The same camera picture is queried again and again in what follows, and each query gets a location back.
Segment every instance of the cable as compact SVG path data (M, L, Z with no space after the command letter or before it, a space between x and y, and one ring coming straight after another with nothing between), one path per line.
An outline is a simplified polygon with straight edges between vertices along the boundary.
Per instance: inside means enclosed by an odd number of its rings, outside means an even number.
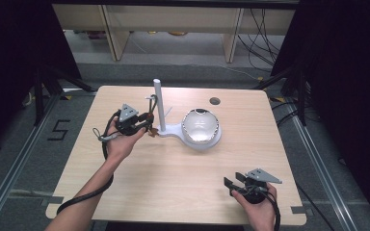
M332 225L329 223L329 221L326 219L326 217L323 215L323 213L321 213L321 211L318 209L318 207L314 204L314 202L311 200L311 198L307 195L307 193L305 193L305 191L303 190L303 188L297 183L296 183L296 186L297 188L299 188L299 190L304 194L304 196L308 199L308 201L311 203L311 205L314 207L314 209L320 214L321 218L326 222L326 224L329 226L330 230L334 230L334 228L332 227Z
M256 37L254 37L254 39L251 39L251 35L248 35L248 38L251 40L251 43L253 43L257 48L259 48L260 50L264 50L264 51L267 51L265 48L259 46L258 44L256 44L256 40L257 40L257 37L259 36L259 34L256 35Z
M270 73L270 72L271 72L270 70L265 70L265 69L262 69L262 68L259 68L259 67L255 66L255 65L253 65L253 64L251 63L251 52L249 52L248 59L249 59L249 63L251 64L251 66L252 66L253 68L258 69L258 70L262 70L262 71L266 71L266 72L268 72L268 73Z
M275 210L275 215L276 215L274 230L278 231L280 229L281 214L280 214L280 210L278 208L278 202L276 201L275 196L272 195L269 192L264 193L261 190L258 190L258 192L260 192L262 195L264 195L270 201L270 203L272 204L273 209Z
M256 51L252 50L251 48L253 47L254 43L251 45L251 46L247 46L245 44L245 42L242 40L242 38L238 35L237 36L239 38L239 40L242 42L242 44L245 46L245 48L250 52L252 53L253 55L255 55L257 58L259 58L260 60L266 62L267 64L269 65L274 65L274 63L272 61L269 61L268 59L266 59L264 56L260 55L259 53L257 53Z
M153 114L154 113L154 110L155 110L155 107L157 106L157 103L158 103L158 97L156 94L152 94L151 95L151 98L149 99L149 109L148 109L148 113L149 114Z
M270 47L270 45L273 46L277 51L278 51L278 49L267 38L265 15L266 15L266 10L265 9L262 9L262 21L261 21L260 26L259 26L259 24L258 24L258 22L257 22L257 20L256 20L256 18L254 16L253 10L251 9L251 16L252 16L252 18L254 20L254 23L256 24L257 31L258 31L258 33L256 35L256 38L254 39L254 42L253 43L255 43L258 35L260 35L263 38L263 40L264 40L264 42L265 42L265 44L266 44L266 46L267 46L268 49L265 49L263 47L260 47L257 44L256 44L256 46L259 47L262 50L265 50L265 51L269 52L269 54L272 57L272 60L274 62L276 60L275 55L277 55L277 53L273 52L273 50Z
M104 131L104 137L107 136L107 132L108 132L108 129L110 127L110 124L111 124L111 121L113 120L113 118L117 116L117 113L114 113L111 118L109 119L109 121L107 122L107 126L106 126L106 129ZM102 143L102 149L103 149L103 155L104 155L104 158L107 160L107 157L108 157L108 153L107 153L107 142L103 142ZM110 188L111 184L113 183L113 179L114 179L114 175L111 176L110 180L103 186L101 187L100 189L98 190L95 190L93 192L90 192L90 193L87 193L87 194L84 194L84 195L81 195L81 196L78 196L78 197L74 197L68 201L66 201L65 203L63 203L57 210L57 215L59 213L62 212L63 209L67 208L68 206L70 205L73 205L73 204L76 204L76 203L79 203L81 201L84 201L84 200L87 200L87 199L90 199L90 198L93 198L101 193L104 193L108 188Z
M289 113L288 115L285 115L282 119L280 119L279 121L276 122L277 124L277 127L281 126L282 123L284 123L285 121L287 121L289 118L292 118L293 116L296 116L298 114L298 110L295 110L291 113Z
M274 110L274 109L276 109L276 108L278 108L280 106L287 105L287 104L296 104L296 103L295 102L280 103L280 104L276 105L275 107L273 107L272 110Z

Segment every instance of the person's right hand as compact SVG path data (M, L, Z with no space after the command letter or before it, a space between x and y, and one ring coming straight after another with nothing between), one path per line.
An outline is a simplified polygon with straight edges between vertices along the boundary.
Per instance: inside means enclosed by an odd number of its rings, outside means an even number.
M114 117L110 123L107 135L118 132L116 128L116 123L118 117ZM119 135L107 142L108 158L110 161L116 161L118 164L122 162L132 151L134 144L139 140L145 133L145 128L140 129L136 134L132 136L124 136L119 133Z
M269 183L267 183L267 188L269 193L275 197L274 200L276 200L278 197L276 188ZM242 205L248 215L249 223L255 231L274 230L276 215L273 205L268 199L264 199L258 204L250 204L244 196L235 190L232 191L232 195Z

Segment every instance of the gray floor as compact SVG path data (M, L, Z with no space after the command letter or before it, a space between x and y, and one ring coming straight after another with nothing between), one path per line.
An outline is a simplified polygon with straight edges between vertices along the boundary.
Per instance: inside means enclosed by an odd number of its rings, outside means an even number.
M83 79L93 87L102 85L151 86L159 78L166 87L249 89L259 77L267 79L270 65L251 57L238 42L232 64L225 62L220 35L188 34L183 37L168 33L134 32L124 50L122 60L112 60L106 40L90 40L85 34L65 33ZM242 39L251 44L247 36ZM270 37L280 47L283 37ZM268 59L268 53L262 52ZM65 88L73 87L63 83ZM280 83L266 89L269 97L279 97ZM43 127L26 165L15 182L10 196L0 211L0 230L42 230L50 222L45 206L62 174L68 154L74 145L93 95L75 92L69 100L59 100ZM13 119L0 139L0 185L13 161L33 129L34 104L25 107ZM289 113L287 106L274 109L275 120ZM338 163L340 157L330 136L311 108L306 109L307 129L328 168L334 183L344 198L358 230L370 230L370 206L363 197L351 172ZM67 130L62 141L49 141L60 134L52 130L59 119L67 119L58 128ZM309 158L292 119L279 127L280 135L298 184L314 201L335 230L345 230ZM281 230L329 230L321 216L301 193L306 208L307 223L301 227L281 227ZM92 230L104 230L107 222L96 221Z

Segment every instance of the cabinet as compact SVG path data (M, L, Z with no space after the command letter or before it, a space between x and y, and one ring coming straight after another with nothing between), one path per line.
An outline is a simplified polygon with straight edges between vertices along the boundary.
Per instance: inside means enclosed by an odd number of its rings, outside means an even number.
M105 31L115 61L130 31L183 31L222 34L225 61L232 63L238 34L257 34L262 10L239 8L142 7L53 4L64 29ZM266 10L268 35L285 35L293 10Z

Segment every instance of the black tape marking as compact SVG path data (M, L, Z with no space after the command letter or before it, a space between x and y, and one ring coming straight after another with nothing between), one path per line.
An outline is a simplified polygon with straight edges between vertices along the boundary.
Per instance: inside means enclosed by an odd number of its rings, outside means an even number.
M52 196L49 198L49 204L62 204L64 199L62 196Z
M55 127L52 130L52 132L60 132L60 133L63 133L62 134L62 137L61 138L49 138L49 139L47 139L48 141L62 141L65 138L68 130L65 130L65 129L57 129L57 127L59 126L59 123L61 123L61 122L70 122L70 119L58 119L57 122L56 122Z
M292 206L290 208L293 214L305 214L305 207L303 206Z

